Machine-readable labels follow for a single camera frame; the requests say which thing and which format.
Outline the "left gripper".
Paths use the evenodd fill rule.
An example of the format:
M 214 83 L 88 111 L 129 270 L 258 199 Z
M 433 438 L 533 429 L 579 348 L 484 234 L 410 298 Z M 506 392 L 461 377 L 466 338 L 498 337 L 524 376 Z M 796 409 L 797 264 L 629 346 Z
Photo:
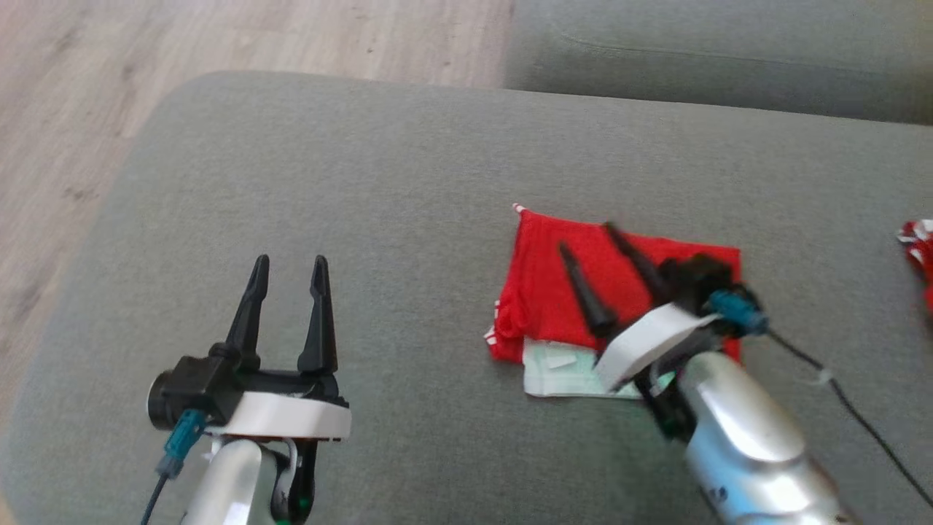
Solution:
M 237 350 L 241 370 L 259 370 L 259 322 L 269 289 L 270 257 L 261 254 L 242 295 L 230 331 L 229 348 Z M 329 260 L 314 260 L 309 293 L 312 313 L 299 372 L 260 371 L 242 378 L 244 393 L 225 425 L 214 435 L 260 440 L 343 440 L 352 429 L 349 403 L 340 395 L 333 375 L 339 368 L 333 315 Z

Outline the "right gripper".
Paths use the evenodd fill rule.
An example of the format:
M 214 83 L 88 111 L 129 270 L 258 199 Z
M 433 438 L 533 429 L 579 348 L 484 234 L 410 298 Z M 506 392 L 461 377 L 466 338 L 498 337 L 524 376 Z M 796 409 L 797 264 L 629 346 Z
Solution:
M 619 252 L 632 263 L 644 284 L 651 303 L 664 303 L 623 327 L 617 314 L 598 296 L 566 242 L 558 249 L 564 272 L 579 306 L 587 331 L 597 342 L 594 360 L 594 392 L 617 392 L 649 373 L 649 380 L 663 375 L 659 368 L 673 367 L 678 359 L 689 359 L 705 351 L 727 351 L 730 343 L 714 331 L 717 314 L 694 314 L 669 303 L 671 291 L 662 273 L 645 253 L 637 249 L 623 230 L 613 222 L 604 223 L 604 232 Z

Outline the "red and white t-shirt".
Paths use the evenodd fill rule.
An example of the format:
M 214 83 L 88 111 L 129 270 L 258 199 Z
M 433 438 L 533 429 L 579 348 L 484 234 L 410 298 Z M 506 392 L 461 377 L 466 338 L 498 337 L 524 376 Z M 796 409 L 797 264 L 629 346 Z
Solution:
M 609 398 L 593 371 L 596 340 L 574 298 L 559 243 L 569 243 L 600 299 L 622 320 L 632 322 L 649 311 L 649 292 L 602 226 L 521 205 L 514 209 L 519 219 L 513 256 L 485 335 L 490 353 L 522 363 L 527 395 Z

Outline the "red elastic waist shorts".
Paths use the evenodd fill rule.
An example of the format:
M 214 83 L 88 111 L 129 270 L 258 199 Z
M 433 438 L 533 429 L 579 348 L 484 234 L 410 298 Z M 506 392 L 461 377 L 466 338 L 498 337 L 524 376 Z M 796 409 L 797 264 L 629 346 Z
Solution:
M 933 219 L 906 222 L 896 234 L 905 256 L 924 282 L 924 302 L 933 316 Z

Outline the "large grey sofa chaise cushion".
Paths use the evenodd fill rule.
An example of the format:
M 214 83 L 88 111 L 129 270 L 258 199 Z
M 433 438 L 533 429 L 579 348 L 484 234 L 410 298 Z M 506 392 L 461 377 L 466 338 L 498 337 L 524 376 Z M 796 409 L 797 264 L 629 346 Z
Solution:
M 259 355 L 291 368 L 329 259 L 350 438 L 312 523 L 716 525 L 633 402 L 537 400 L 483 341 L 514 203 L 736 246 L 776 331 L 933 492 L 933 319 L 896 242 L 933 218 L 933 127 L 312 74 L 207 74 L 155 110 L 21 382 L 20 525 L 138 525 L 155 376 L 227 334 L 271 258 Z

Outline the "grey sofa seat cushion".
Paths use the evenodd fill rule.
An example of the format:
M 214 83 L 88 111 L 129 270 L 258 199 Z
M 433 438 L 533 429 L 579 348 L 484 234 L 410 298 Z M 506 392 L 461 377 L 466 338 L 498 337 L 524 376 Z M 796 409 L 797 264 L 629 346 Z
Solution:
M 933 0 L 515 0 L 504 86 L 933 124 Z

